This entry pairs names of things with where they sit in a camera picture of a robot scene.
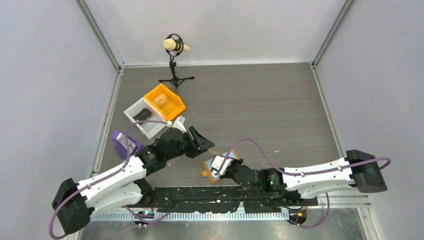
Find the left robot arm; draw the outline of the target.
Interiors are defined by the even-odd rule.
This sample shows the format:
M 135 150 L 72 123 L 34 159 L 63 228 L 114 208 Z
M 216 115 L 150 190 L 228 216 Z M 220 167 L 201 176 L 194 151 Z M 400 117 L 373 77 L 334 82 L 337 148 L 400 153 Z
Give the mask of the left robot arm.
M 193 126 L 188 130 L 168 128 L 152 144 L 142 147 L 123 163 L 85 180 L 64 180 L 52 201 L 54 214 L 49 223 L 49 235 L 59 240 L 53 231 L 55 220 L 64 235 L 84 228 L 92 217 L 118 207 L 139 204 L 148 207 L 153 193 L 140 186 L 143 179 L 161 169 L 169 160 L 185 155 L 195 158 L 215 143 L 203 137 Z

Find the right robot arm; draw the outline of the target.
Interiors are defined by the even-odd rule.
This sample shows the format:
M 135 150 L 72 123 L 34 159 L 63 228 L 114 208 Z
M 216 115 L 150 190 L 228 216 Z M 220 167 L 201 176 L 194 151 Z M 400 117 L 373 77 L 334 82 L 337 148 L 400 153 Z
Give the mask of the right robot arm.
M 388 190 L 379 159 L 374 155 L 348 150 L 345 157 L 306 167 L 251 169 L 242 159 L 217 155 L 211 162 L 210 174 L 231 179 L 245 191 L 265 198 L 285 197 L 291 205 L 318 195 L 356 188 L 361 193 Z

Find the orange leather card holder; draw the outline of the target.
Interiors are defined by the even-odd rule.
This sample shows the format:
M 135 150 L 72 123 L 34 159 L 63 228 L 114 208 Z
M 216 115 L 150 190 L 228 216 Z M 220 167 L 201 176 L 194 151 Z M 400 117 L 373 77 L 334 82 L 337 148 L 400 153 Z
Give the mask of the orange leather card holder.
M 204 170 L 200 172 L 201 177 L 206 177 L 211 183 L 215 183 L 220 180 L 220 176 L 223 176 L 228 166 L 233 160 L 238 159 L 237 152 L 233 149 L 229 154 L 228 158 L 224 161 L 226 152 L 222 154 L 216 154 L 213 158 L 206 160 L 202 163 Z

